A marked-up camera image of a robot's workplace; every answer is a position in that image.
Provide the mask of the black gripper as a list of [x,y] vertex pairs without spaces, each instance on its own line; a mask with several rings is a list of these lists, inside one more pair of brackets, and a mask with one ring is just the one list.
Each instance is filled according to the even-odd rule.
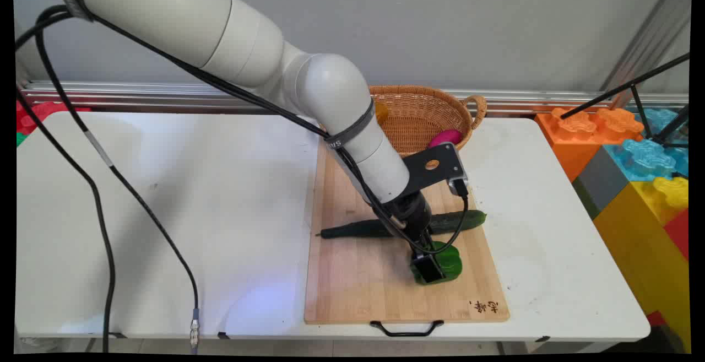
[[[396,197],[386,202],[386,210],[396,220],[396,234],[405,234],[411,240],[424,240],[426,228],[431,221],[431,209],[425,196],[420,191],[404,197]],[[428,231],[428,244],[431,251],[440,251],[442,241],[433,238]],[[429,285],[447,278],[434,254],[421,252],[418,247],[411,246],[410,270],[416,284]]]

